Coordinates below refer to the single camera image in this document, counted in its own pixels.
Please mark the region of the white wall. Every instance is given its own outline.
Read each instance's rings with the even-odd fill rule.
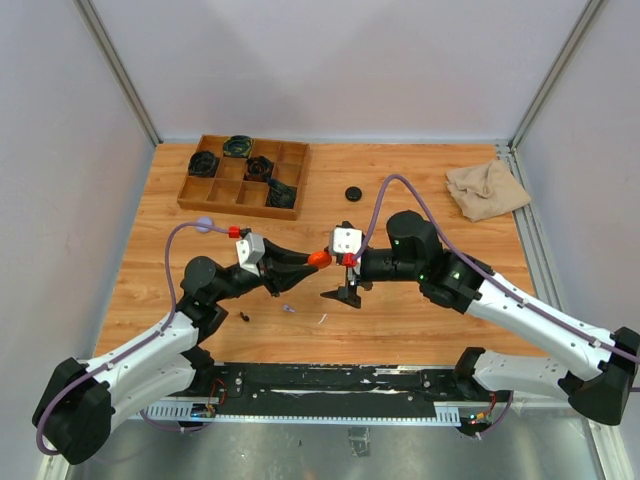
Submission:
[[[607,4],[519,150],[568,309],[612,330],[640,331],[638,18]],[[640,476],[635,395],[622,431]]]
[[[585,0],[95,0],[165,140],[509,138]]]
[[[72,1],[0,6],[0,476],[34,478],[31,415],[87,355],[152,147]]]

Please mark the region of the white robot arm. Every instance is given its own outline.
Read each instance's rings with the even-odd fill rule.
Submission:
[[[616,352],[637,357],[637,333],[627,328],[612,333],[565,315],[472,259],[483,272],[480,275],[444,250],[433,225],[415,212],[393,215],[387,233],[391,248],[368,248],[356,256],[362,231],[344,222],[333,231],[327,251],[310,256],[243,231],[236,243],[237,264],[225,268],[207,257],[189,262],[181,282],[184,296],[175,312],[112,352],[90,360],[70,358],[58,365],[33,416],[34,425],[70,463],[86,460],[135,412],[169,394],[210,382],[200,374],[213,360],[198,344],[227,316],[219,301],[258,286],[277,296],[330,263],[330,256],[346,268],[345,285],[322,293],[325,298],[360,308],[358,287],[417,282],[434,304],[493,322],[549,353],[549,358],[521,357],[468,348],[453,370],[456,387],[465,398],[475,399],[487,391],[530,392],[567,399],[597,422],[620,423],[637,368]],[[552,314],[557,323],[531,307]],[[70,388],[84,377],[89,378]],[[60,395],[65,401],[56,403]]]

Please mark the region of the small purple piece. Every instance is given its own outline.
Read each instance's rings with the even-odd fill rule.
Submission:
[[[209,225],[210,227],[213,227],[213,219],[211,217],[200,217],[198,220],[196,220],[196,223],[201,223],[203,225]],[[200,233],[209,233],[211,231],[210,228],[206,227],[196,227],[196,230],[198,230]]]

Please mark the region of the wooden table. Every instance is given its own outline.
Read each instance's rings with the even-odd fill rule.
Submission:
[[[169,309],[163,271],[168,233],[178,223],[197,219],[199,212],[176,203],[195,145],[158,147],[140,202],[97,353],[103,354],[158,322]],[[221,226],[250,226],[277,245],[311,252],[324,248],[329,232],[342,220],[366,230],[382,180],[400,173],[421,192],[456,245],[494,267],[516,285],[532,292],[527,264],[510,214],[471,223],[460,213],[445,188],[451,168],[487,162],[495,157],[489,145],[313,145],[311,169],[302,213],[297,221],[212,214]],[[359,186],[364,195],[350,203],[344,191]],[[388,247],[387,218],[419,206],[402,184],[387,190],[371,245]],[[178,234],[171,252],[174,284],[186,263],[207,255],[221,265],[237,261],[234,240],[193,229]],[[508,354],[537,355],[539,350],[488,322],[432,305],[414,283],[374,285],[361,292],[356,310],[320,292],[342,284],[344,270],[326,268],[279,298],[255,290],[223,303],[229,317],[202,346],[221,361],[324,362],[364,364],[451,365],[468,346]],[[295,313],[283,311],[288,304]],[[240,311],[249,315],[244,322]]]

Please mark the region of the beige cloth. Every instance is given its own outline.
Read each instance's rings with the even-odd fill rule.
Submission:
[[[511,212],[531,201],[501,160],[447,172],[447,188],[472,222]]]

